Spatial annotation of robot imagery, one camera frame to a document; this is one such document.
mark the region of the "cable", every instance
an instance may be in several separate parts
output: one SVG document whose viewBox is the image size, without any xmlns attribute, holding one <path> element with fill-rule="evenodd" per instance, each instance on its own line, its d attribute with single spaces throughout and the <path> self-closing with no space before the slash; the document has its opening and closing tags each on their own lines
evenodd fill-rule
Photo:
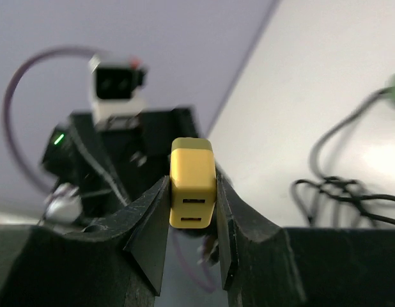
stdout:
<svg viewBox="0 0 395 307">
<path fill-rule="evenodd" d="M 14 136 L 10 108 L 12 106 L 15 90 L 23 75 L 31 67 L 40 62 L 62 56 L 74 56 L 78 58 L 91 59 L 95 54 L 100 52 L 102 51 L 98 49 L 79 46 L 62 46 L 42 51 L 29 58 L 20 66 L 20 68 L 16 70 L 5 91 L 2 110 L 2 126 L 4 140 L 9 149 L 10 157 L 13 159 L 20 172 L 30 181 L 30 183 L 33 184 L 40 192 L 46 195 L 51 193 L 52 188 L 42 181 L 34 169 L 26 162 L 24 154 L 22 153 L 22 150 L 20 149 L 20 146 Z"/>
<path fill-rule="evenodd" d="M 201 263 L 203 274 L 208 280 L 208 283 L 206 284 L 204 281 L 201 281 L 192 271 L 192 269 L 189 267 L 188 263 L 186 262 L 185 257 L 183 257 L 182 254 L 182 249 L 180 248 L 179 244 L 179 239 L 178 239 L 178 230 L 176 229 L 171 229 L 171 237 L 172 237 L 172 242 L 173 242 L 173 247 L 174 251 L 176 254 L 177 259 L 179 260 L 179 263 L 182 267 L 182 269 L 189 275 L 191 280 L 197 284 L 199 287 L 201 287 L 205 292 L 208 293 L 213 293 L 217 290 L 215 283 L 214 283 L 214 278 L 210 274 L 208 267 L 206 266 L 205 262 Z"/>
<path fill-rule="evenodd" d="M 373 93 L 353 113 L 348 115 L 344 120 L 341 120 L 337 125 L 333 126 L 333 128 L 331 128 L 328 132 L 324 133 L 324 135 L 313 146 L 309 156 L 309 167 L 314 175 L 321 180 L 321 182 L 316 183 L 311 180 L 300 179 L 294 181 L 290 187 L 291 196 L 309 223 L 309 226 L 316 226 L 320 210 L 320 200 L 322 196 L 326 196 L 331 200 L 336 201 L 334 213 L 332 216 L 333 227 L 339 227 L 339 216 L 342 204 L 350 205 L 359 212 L 359 217 L 357 217 L 352 223 L 353 227 L 357 227 L 359 225 L 362 217 L 368 218 L 372 227 L 378 227 L 377 222 L 379 221 L 395 225 L 395 219 L 371 213 L 364 203 L 364 201 L 367 200 L 387 200 L 395 202 L 395 196 L 388 194 L 371 194 L 368 189 L 366 189 L 364 184 L 358 180 L 347 180 L 337 176 L 324 175 L 318 164 L 321 150 L 327 141 L 336 135 L 342 128 L 353 123 L 363 114 L 365 114 L 365 112 L 375 102 L 377 102 L 388 92 L 389 88 L 384 88 Z M 313 189 L 316 189 L 310 211 L 307 210 L 306 205 L 298 195 L 297 187 L 299 185 L 307 185 Z M 333 192 L 329 191 L 327 187 L 339 192 L 333 194 Z"/>
</svg>

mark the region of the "green led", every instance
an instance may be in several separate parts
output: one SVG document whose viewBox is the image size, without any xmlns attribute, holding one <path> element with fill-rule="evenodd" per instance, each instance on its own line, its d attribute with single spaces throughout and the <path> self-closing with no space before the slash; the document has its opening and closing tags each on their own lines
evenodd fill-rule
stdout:
<svg viewBox="0 0 395 307">
<path fill-rule="evenodd" d="M 64 134 L 61 134 L 61 135 L 57 138 L 57 140 L 54 141 L 54 145 L 57 145 L 59 142 L 61 142 L 61 140 L 63 139 L 63 137 L 64 137 Z"/>
</svg>

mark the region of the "gray background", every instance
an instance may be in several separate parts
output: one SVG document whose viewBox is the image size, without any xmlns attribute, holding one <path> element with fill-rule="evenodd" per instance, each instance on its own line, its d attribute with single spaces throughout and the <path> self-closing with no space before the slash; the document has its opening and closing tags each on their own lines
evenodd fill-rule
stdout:
<svg viewBox="0 0 395 307">
<path fill-rule="evenodd" d="M 0 111 L 7 82 L 27 57 L 53 45 L 90 45 L 139 56 L 150 67 L 144 91 L 149 104 L 195 105 L 200 129 L 207 133 L 274 2 L 0 0 Z M 12 114 L 31 163 L 37 164 L 57 122 L 72 110 L 88 109 L 87 80 L 86 63 L 77 59 L 41 64 L 22 80 Z M 43 208 L 43 197 L 9 160 L 1 128 L 0 197 L 35 204 L 28 210 Z M 200 240 L 183 238 L 182 243 L 194 265 Z M 203 294 L 179 268 L 169 240 L 162 297 L 156 306 L 226 305 L 224 292 Z"/>
</svg>

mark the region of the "tangled cable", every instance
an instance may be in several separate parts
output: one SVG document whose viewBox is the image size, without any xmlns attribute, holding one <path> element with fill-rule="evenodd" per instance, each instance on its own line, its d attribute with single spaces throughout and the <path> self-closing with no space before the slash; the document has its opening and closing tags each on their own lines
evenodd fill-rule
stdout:
<svg viewBox="0 0 395 307">
<path fill-rule="evenodd" d="M 352 114 L 348 115 L 344 120 L 340 121 L 337 125 L 326 132 L 313 146 L 309 156 L 309 166 L 314 175 L 321 180 L 320 183 L 313 182 L 312 180 L 300 179 L 292 183 L 290 189 L 291 196 L 295 204 L 299 207 L 309 226 L 316 226 L 316 222 L 318 221 L 319 217 L 320 201 L 322 196 L 327 196 L 328 198 L 336 201 L 334 206 L 334 214 L 332 215 L 333 227 L 339 227 L 339 217 L 343 204 L 350 205 L 359 212 L 357 218 L 352 222 L 352 227 L 357 227 L 364 217 L 367 218 L 371 226 L 375 228 L 379 227 L 379 221 L 395 225 L 395 219 L 370 212 L 367 204 L 365 203 L 365 201 L 368 200 L 395 201 L 395 196 L 388 194 L 371 194 L 366 186 L 359 180 L 347 180 L 338 176 L 324 175 L 318 164 L 321 150 L 327 141 L 337 134 L 342 128 L 345 128 L 365 114 L 365 112 L 375 102 L 378 102 L 388 92 L 389 88 L 384 88 L 374 92 Z M 307 185 L 313 189 L 316 189 L 311 202 L 311 208 L 309 210 L 298 195 L 297 187 L 299 185 Z"/>
</svg>

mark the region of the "purple cable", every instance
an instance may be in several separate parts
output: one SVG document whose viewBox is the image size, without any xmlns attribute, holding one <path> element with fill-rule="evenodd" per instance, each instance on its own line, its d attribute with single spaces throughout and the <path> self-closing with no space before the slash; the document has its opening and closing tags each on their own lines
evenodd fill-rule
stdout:
<svg viewBox="0 0 395 307">
<path fill-rule="evenodd" d="M 2 126 L 4 133 L 4 140 L 10 151 L 10 156 L 14 160 L 15 164 L 21 171 L 21 173 L 42 193 L 48 195 L 51 193 L 51 187 L 48 186 L 41 178 L 35 173 L 34 169 L 28 165 L 20 146 L 18 145 L 14 131 L 12 127 L 12 118 L 10 115 L 10 108 L 12 106 L 12 100 L 23 75 L 34 65 L 45 61 L 47 59 L 56 58 L 59 56 L 75 56 L 80 58 L 91 59 L 95 54 L 99 53 L 99 50 L 89 47 L 79 46 L 64 46 L 55 47 L 46 51 L 42 51 L 27 61 L 25 61 L 19 69 L 16 70 L 12 79 L 10 80 L 3 99 L 3 110 L 2 110 Z"/>
<path fill-rule="evenodd" d="M 178 232 L 175 229 L 171 230 L 171 236 L 172 236 L 172 241 L 173 241 L 173 246 L 174 246 L 176 257 L 178 258 L 182 269 L 189 275 L 189 277 L 192 279 L 192 281 L 195 284 L 197 284 L 199 287 L 201 287 L 204 291 L 206 291 L 208 293 L 215 292 L 217 290 L 217 287 L 215 286 L 214 278 L 210 274 L 207 264 L 205 262 L 202 262 L 201 266 L 202 266 L 203 273 L 205 274 L 207 280 L 209 281 L 208 284 L 206 284 L 204 281 L 201 281 L 193 273 L 192 269 L 189 267 L 188 263 L 186 262 L 185 257 L 183 257 L 182 250 L 181 250 L 180 244 L 179 244 Z"/>
</svg>

